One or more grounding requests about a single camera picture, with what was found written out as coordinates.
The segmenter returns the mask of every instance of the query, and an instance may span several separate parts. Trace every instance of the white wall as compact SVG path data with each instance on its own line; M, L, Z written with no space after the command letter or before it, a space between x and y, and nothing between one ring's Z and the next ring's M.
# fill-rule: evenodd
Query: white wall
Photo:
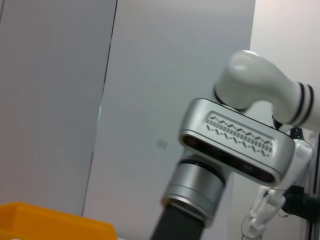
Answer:
M0 203L81 214L116 0L7 0Z
M319 12L318 0L256 0L250 50L273 62L292 80L319 88ZM264 112L259 104L256 107L251 111L252 116L262 122L268 119L271 124L271 110ZM236 176L235 179L232 210L236 215L230 219L230 240L239 239L241 220L248 213L258 189L243 177ZM263 239L300 240L303 239L303 227L304 221L296 216L276 216Z
M186 107L210 97L230 55L249 49L252 0L120 0L84 216L149 239L179 160ZM228 239L232 182L204 240Z

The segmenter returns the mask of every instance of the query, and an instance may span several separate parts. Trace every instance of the orange container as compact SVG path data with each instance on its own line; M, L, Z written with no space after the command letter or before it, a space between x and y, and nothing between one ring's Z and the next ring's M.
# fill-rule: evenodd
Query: orange container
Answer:
M114 227L25 203L0 205L0 240L117 240Z

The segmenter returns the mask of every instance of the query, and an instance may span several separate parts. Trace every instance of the metal cylinder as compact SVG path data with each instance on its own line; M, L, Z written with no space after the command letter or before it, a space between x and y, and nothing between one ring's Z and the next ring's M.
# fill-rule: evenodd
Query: metal cylinder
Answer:
M208 228L224 190L223 181L198 164L180 163L164 193L162 204L172 204L202 220Z

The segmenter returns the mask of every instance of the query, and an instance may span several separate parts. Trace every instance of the orange plastic bin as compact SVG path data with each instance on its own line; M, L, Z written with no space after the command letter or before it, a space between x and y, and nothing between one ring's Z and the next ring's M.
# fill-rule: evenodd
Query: orange plastic bin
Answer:
M0 240L117 240L114 227L25 203L0 205Z

